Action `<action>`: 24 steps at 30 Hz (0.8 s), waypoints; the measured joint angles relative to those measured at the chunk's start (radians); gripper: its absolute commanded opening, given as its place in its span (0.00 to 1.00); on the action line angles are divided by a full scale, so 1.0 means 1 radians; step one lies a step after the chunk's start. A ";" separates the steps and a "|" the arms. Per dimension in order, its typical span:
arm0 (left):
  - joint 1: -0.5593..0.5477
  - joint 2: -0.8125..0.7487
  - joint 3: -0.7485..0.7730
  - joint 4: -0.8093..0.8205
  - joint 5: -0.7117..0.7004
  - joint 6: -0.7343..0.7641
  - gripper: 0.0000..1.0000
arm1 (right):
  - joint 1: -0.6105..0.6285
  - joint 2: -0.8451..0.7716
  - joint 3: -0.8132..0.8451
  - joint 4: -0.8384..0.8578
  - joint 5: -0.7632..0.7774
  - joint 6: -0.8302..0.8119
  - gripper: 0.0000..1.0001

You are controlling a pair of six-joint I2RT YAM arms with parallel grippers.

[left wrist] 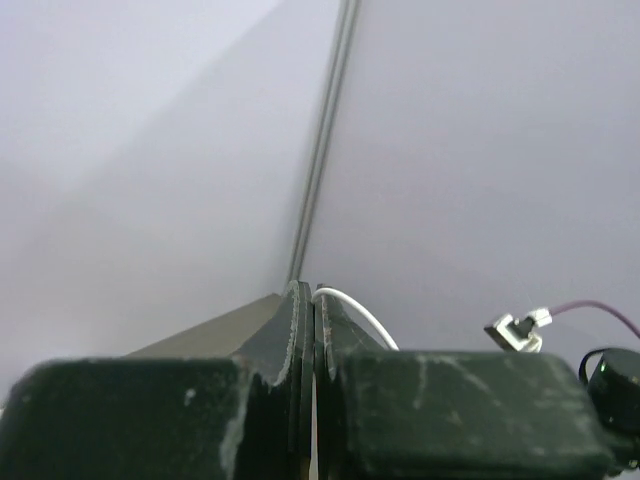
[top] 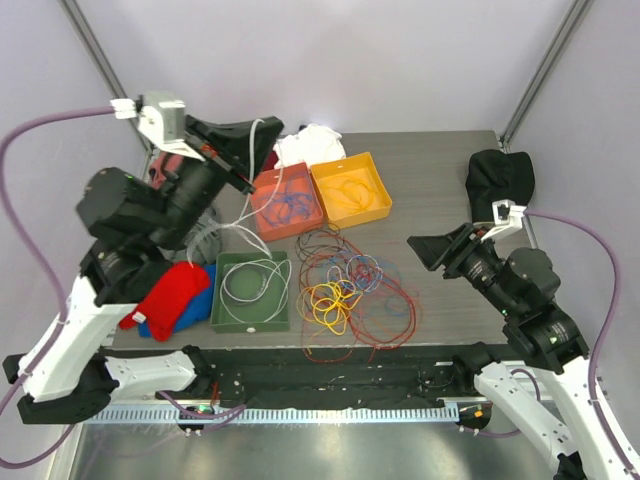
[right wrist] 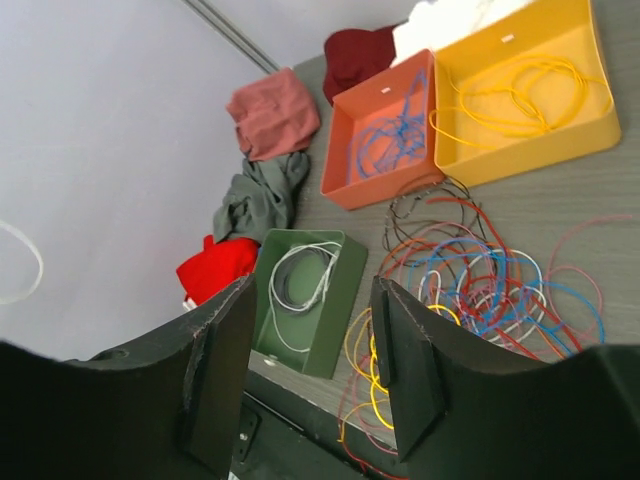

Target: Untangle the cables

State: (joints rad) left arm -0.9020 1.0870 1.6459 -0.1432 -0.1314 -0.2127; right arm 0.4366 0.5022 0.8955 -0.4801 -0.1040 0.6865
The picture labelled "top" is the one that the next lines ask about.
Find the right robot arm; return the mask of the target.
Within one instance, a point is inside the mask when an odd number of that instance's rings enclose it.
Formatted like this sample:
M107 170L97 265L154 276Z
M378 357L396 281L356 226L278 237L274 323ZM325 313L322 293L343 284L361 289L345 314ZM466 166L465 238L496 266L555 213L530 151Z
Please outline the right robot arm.
M596 351L555 301L560 279L552 262L539 249L518 248L507 259L496 254L495 241L521 227L519 219L499 220L493 228L465 223L441 236L411 236L407 242L428 270L467 280L503 316L508 345L559 413L551 414L526 393L481 342L454 357L453 386L493 402L555 478L636 479L639 455L600 395Z

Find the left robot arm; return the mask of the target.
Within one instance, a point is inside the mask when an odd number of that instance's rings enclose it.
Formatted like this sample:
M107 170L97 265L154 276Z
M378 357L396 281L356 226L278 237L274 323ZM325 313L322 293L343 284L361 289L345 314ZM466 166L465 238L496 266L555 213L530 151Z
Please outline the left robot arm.
M184 246L221 190L253 191L283 123L269 116L215 124L146 111L136 125L181 164L157 188L117 167L87 184L76 210L93 245L71 291L59 293L46 334L30 352L3 363L11 387L22 391L17 408L27 425L74 425L119 397L172 391L200 399L212 389L215 372L197 347L126 359L104 356L100 346L169 271L165 252Z

